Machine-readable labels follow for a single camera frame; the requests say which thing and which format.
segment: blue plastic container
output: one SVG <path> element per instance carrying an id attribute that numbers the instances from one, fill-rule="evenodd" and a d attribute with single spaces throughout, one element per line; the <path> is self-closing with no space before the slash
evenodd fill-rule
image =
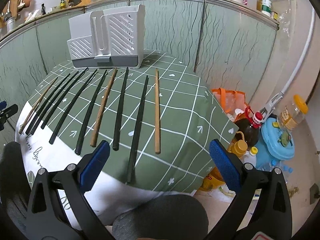
<path id="1" fill-rule="evenodd" d="M 291 137 L 292 145 L 289 143 L 287 147 L 283 147 L 279 138 L 282 131 L 272 126 L 276 122 L 275 118 L 268 118 L 262 125 L 259 135 L 259 141 L 255 145 L 258 149 L 256 168 L 259 169 L 263 164 L 270 163 L 272 160 L 287 161 L 294 157 L 294 142 Z"/>

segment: white pipe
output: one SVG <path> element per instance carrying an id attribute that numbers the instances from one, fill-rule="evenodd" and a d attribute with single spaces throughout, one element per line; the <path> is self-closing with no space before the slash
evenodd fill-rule
<path id="1" fill-rule="evenodd" d="M 315 9 L 312 7 L 312 16 L 311 16 L 311 23 L 310 23 L 310 28 L 309 28 L 309 33 L 308 33 L 308 37 L 306 40 L 306 44 L 304 45 L 303 51 L 301 53 L 301 56 L 299 58 L 299 61 L 296 65 L 296 67 L 294 68 L 289 80 L 287 81 L 287 83 L 284 85 L 283 89 L 281 90 L 281 93 L 284 95 L 284 93 L 287 91 L 287 89 L 289 88 L 289 86 L 291 85 L 293 79 L 295 78 L 297 72 L 299 71 L 302 62 L 306 56 L 306 53 L 308 51 L 309 45 L 310 45 L 310 41 L 311 41 L 311 37 L 312 37 L 312 33 L 313 33 L 313 26 L 315 24 Z"/>

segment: dish drying rack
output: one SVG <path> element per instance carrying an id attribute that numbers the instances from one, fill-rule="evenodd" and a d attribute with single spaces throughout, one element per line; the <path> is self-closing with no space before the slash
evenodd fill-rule
<path id="1" fill-rule="evenodd" d="M 145 6 L 140 4 L 70 18 L 67 44 L 74 68 L 140 68 L 144 17 Z"/>

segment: tile floor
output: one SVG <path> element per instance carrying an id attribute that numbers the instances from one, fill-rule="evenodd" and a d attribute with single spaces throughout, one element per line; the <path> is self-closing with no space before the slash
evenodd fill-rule
<path id="1" fill-rule="evenodd" d="M 309 189 L 314 183 L 320 182 L 320 162 L 316 154 L 316 146 L 310 134 L 306 121 L 303 121 L 292 133 L 295 141 L 295 156 L 288 165 L 293 168 L 289 177 L 288 188 L 298 187 L 299 192 L 291 198 L 292 209 L 292 235 L 304 224 L 311 214 L 316 203 L 309 203 Z M 207 211 L 209 218 L 209 230 L 219 221 L 229 203 L 209 196 L 207 192 L 198 191 L 195 195 Z M 240 228 L 246 226 L 251 218 L 247 213 Z"/>

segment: orange bag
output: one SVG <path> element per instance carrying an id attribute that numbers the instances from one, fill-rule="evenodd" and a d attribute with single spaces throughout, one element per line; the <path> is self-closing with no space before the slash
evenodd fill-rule
<path id="1" fill-rule="evenodd" d="M 248 106 L 245 102 L 245 93 L 235 90 L 225 90 L 223 88 L 212 89 L 212 93 L 217 98 L 224 112 L 236 119 L 235 110 L 237 108 L 245 111 Z"/>

